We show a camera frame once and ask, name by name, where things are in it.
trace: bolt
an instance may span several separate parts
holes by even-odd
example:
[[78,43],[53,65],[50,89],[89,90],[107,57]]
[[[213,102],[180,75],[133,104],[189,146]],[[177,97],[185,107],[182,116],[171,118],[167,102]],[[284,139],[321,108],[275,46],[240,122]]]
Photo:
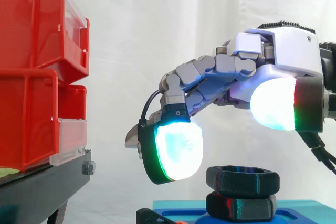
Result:
[[82,173],[84,175],[93,175],[96,170],[96,163],[94,161],[86,161],[82,166]]

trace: green light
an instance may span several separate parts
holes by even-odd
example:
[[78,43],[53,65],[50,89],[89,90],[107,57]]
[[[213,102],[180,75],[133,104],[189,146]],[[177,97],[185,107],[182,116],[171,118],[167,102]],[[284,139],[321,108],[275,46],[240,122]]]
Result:
[[202,129],[195,123],[172,123],[157,128],[157,154],[165,175],[172,180],[192,176],[203,158]]
[[272,129],[295,130],[295,84],[295,78],[278,78],[259,85],[251,97],[253,117]]

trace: black clamp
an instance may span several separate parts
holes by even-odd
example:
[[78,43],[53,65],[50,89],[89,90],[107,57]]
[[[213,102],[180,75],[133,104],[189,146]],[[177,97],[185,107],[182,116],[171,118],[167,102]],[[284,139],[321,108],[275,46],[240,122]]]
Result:
[[141,208],[137,211],[136,216],[136,224],[176,224],[174,221],[167,219],[148,208]]

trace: white backdrop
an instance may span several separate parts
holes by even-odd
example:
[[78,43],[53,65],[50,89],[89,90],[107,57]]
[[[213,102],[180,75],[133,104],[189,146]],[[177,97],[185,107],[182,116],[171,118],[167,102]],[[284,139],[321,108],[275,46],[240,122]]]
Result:
[[[336,41],[336,0],[75,0],[91,21],[88,147],[91,181],[69,201],[67,223],[135,223],[154,200],[205,199],[205,172],[214,165],[258,166],[280,174],[279,199],[315,199],[336,208],[336,177],[294,132],[267,129],[249,111],[214,105],[194,120],[203,128],[204,158],[191,178],[161,186],[147,178],[136,150],[124,148],[161,77],[211,54],[238,31],[288,20]],[[150,108],[159,108],[158,99]],[[322,135],[336,153],[334,121]]]

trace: red plastic drawer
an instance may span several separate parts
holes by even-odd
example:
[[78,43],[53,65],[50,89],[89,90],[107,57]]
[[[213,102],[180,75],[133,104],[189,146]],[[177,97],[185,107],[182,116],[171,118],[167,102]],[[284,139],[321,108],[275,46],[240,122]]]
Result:
[[[59,86],[50,69],[0,69],[0,90],[0,168],[24,171],[59,154],[62,145],[63,152],[86,145],[84,86]],[[72,122],[66,130],[75,132],[66,139],[60,137],[60,116]]]
[[89,74],[89,22],[72,0],[0,0],[0,6],[1,68],[50,68],[65,84]]

